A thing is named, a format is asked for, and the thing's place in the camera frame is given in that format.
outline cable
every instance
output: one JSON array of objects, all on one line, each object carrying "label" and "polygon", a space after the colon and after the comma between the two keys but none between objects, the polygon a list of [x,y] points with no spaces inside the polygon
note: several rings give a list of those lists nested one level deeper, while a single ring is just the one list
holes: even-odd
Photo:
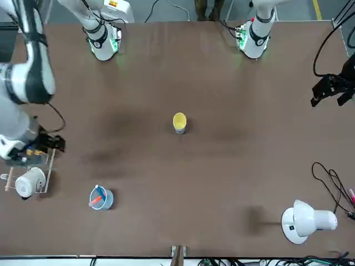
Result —
[{"label": "cable", "polygon": [[354,6],[355,1],[349,6],[348,10],[344,13],[344,15],[339,19],[339,21],[342,21],[342,19],[345,17],[345,15],[351,10],[351,8]]},{"label": "cable", "polygon": [[340,14],[344,11],[344,9],[348,6],[348,4],[350,3],[351,0],[348,0],[348,2],[345,4],[345,6],[343,6],[342,10],[340,10],[340,12],[337,14],[337,16],[335,17],[334,21],[337,20],[337,18],[340,16]]},{"label": "cable", "polygon": [[168,0],[168,2],[169,2],[169,4],[170,4],[171,6],[177,7],[177,8],[180,8],[180,9],[184,10],[184,11],[187,13],[187,17],[188,17],[187,21],[190,21],[190,13],[189,13],[189,11],[188,11],[186,8],[183,8],[183,7],[181,7],[181,6],[178,6],[177,4],[172,4],[172,3],[170,2],[170,0]]},{"label": "cable", "polygon": [[349,33],[348,39],[347,39],[347,41],[346,41],[346,45],[347,45],[349,48],[351,48],[351,49],[354,49],[354,48],[355,48],[355,45],[351,45],[351,44],[350,44],[350,39],[351,39],[351,36],[353,35],[354,31],[355,31],[355,27],[353,27],[353,29],[352,29],[351,32]]},{"label": "cable", "polygon": [[57,110],[57,108],[55,108],[51,103],[47,103],[47,104],[57,113],[57,115],[58,115],[58,116],[60,117],[60,119],[62,120],[63,124],[62,124],[61,127],[58,128],[58,129],[50,130],[50,131],[46,130],[46,133],[56,133],[56,132],[62,131],[62,130],[65,128],[65,126],[67,125],[67,123],[65,122],[64,117],[63,117],[62,114]]},{"label": "cable", "polygon": [[335,75],[335,74],[319,74],[317,73],[316,71],[316,64],[317,64],[317,60],[318,60],[318,57],[325,45],[325,43],[328,41],[328,39],[330,38],[330,36],[342,25],[344,24],[346,21],[348,21],[351,17],[353,17],[355,15],[355,12],[352,12],[350,15],[348,15],[343,21],[341,21],[329,34],[328,36],[326,36],[326,38],[324,39],[324,41],[322,42],[318,52],[317,52],[317,55],[313,61],[313,73],[315,76],[318,76],[320,78],[324,77],[324,76],[327,76],[327,75],[331,75],[331,76],[336,76],[337,78],[340,78],[342,79],[343,81],[345,81],[346,83],[348,83],[348,81],[344,80],[343,78],[341,78],[339,75]]},{"label": "cable", "polygon": [[238,25],[237,27],[230,27],[227,25],[226,21],[217,21],[217,22],[219,22],[223,27],[225,27],[228,30],[229,34],[231,34],[233,36],[233,38],[235,38],[237,40],[241,40],[240,37],[235,36],[232,32],[232,30],[237,30],[237,28],[240,27],[240,25]]},{"label": "cable", "polygon": [[355,260],[346,259],[345,257],[347,255],[349,255],[349,252],[345,252],[340,257],[335,258],[335,259],[323,259],[323,258],[319,258],[316,256],[306,256],[306,257],[303,257],[300,259],[280,259],[277,261],[275,266],[278,266],[278,265],[290,266],[291,264],[297,264],[298,266],[307,266],[312,262],[327,264],[327,265],[331,265],[331,266],[349,266],[349,265],[351,265],[350,262],[353,263],[353,262],[355,262]]},{"label": "cable", "polygon": [[92,259],[91,259],[90,266],[95,266],[95,264],[96,264],[96,259],[97,259],[97,258],[92,258]]},{"label": "cable", "polygon": [[151,6],[150,14],[149,14],[149,16],[146,18],[146,20],[144,21],[144,23],[146,23],[146,22],[150,19],[151,15],[153,14],[154,6],[155,6],[155,4],[156,4],[158,1],[160,1],[160,0],[155,0],[155,2],[153,3],[153,5]]},{"label": "cable", "polygon": [[97,18],[106,21],[108,23],[113,22],[113,21],[122,21],[124,23],[124,27],[126,28],[126,21],[121,19],[121,18],[114,18],[114,19],[106,19],[104,18],[101,14],[97,15],[89,6],[89,4],[86,2],[86,0],[82,0],[83,4],[86,6],[88,10],[91,11],[91,13],[96,17],[96,21],[99,22],[101,25],[103,25],[100,21],[97,20]]},{"label": "cable", "polygon": [[[338,199],[335,199],[335,196],[334,194],[331,192],[331,190],[329,189],[329,187],[326,185],[326,183],[321,180],[320,178],[318,178],[316,175],[315,175],[315,165],[320,165],[324,171],[328,174],[328,177],[329,179],[332,181],[333,185],[338,189],[339,191],[339,196],[338,196]],[[313,177],[318,180],[318,181],[321,181],[323,183],[323,185],[326,187],[327,191],[329,192],[329,194],[332,196],[333,200],[335,201],[335,208],[334,208],[334,211],[333,213],[335,214],[336,211],[337,211],[337,208],[338,206],[343,209],[347,214],[351,213],[350,211],[348,211],[347,209],[345,209],[343,206],[340,205],[340,199],[341,199],[341,196],[343,196],[345,198],[345,200],[352,206],[355,208],[355,204],[352,202],[350,196],[347,194],[344,186],[343,186],[343,183],[341,182],[337,172],[333,169],[329,169],[327,170],[320,162],[314,162],[312,164],[312,175]]]}]

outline white desk lamp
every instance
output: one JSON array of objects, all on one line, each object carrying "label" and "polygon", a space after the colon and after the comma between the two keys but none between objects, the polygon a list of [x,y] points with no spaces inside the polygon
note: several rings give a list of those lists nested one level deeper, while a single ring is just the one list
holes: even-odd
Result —
[{"label": "white desk lamp", "polygon": [[315,211],[303,201],[295,200],[293,208],[282,214],[282,230],[289,241],[302,244],[315,230],[334,230],[338,221],[330,211]]}]

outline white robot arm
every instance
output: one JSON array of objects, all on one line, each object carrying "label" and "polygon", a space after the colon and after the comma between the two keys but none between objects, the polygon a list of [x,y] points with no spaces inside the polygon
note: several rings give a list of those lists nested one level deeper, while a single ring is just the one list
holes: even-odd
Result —
[{"label": "white robot arm", "polygon": [[262,55],[275,21],[275,6],[287,1],[289,0],[252,0],[256,8],[255,19],[237,28],[237,46],[247,57],[257,59]]},{"label": "white robot arm", "polygon": [[81,22],[97,59],[107,61],[118,52],[121,31],[101,16],[104,0],[58,0],[58,2]]},{"label": "white robot arm", "polygon": [[6,161],[21,161],[19,154],[28,145],[64,151],[64,140],[47,135],[37,120],[19,106],[46,104],[55,92],[47,40],[36,2],[1,0],[0,8],[18,23],[27,48],[27,62],[0,64],[0,157]]}]

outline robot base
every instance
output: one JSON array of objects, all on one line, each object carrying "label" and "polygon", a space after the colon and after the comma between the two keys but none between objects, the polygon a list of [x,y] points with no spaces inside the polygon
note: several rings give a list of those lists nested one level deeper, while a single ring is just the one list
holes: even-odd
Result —
[{"label": "robot base", "polygon": [[251,21],[248,21],[244,25],[237,28],[236,36],[241,38],[237,39],[237,47],[250,59],[257,59],[265,51],[270,37],[267,37],[263,45],[257,46],[255,41],[249,35],[251,23]]},{"label": "robot base", "polygon": [[283,212],[281,226],[285,237],[293,244],[302,244],[308,238],[298,236],[295,229],[295,222],[293,221],[293,208],[288,208]]},{"label": "robot base", "polygon": [[108,36],[101,48],[97,48],[95,46],[95,42],[94,44],[89,42],[91,51],[100,61],[107,61],[111,59],[113,55],[119,51],[121,43],[121,31],[108,24],[106,27],[108,30]]}]

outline brown table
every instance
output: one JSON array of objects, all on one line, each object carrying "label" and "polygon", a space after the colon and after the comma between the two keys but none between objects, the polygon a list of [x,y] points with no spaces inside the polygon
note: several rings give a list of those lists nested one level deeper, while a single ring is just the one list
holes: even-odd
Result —
[{"label": "brown table", "polygon": [[[304,245],[289,243],[280,226],[296,199],[333,210],[313,161],[355,187],[354,104],[310,104],[312,62],[331,29],[275,23],[266,54],[253,61],[216,23],[133,24],[125,53],[103,63],[79,25],[49,26],[67,152],[46,197],[0,193],[0,254],[151,256],[184,244],[190,256],[354,257],[355,224],[341,211],[335,231]],[[18,38],[14,61],[25,57]],[[336,33],[318,71],[338,72],[345,59]],[[173,133],[178,111],[188,117],[183,136]],[[46,106],[31,112],[46,128],[60,124]],[[88,207],[97,183],[115,192],[111,211]]]}]

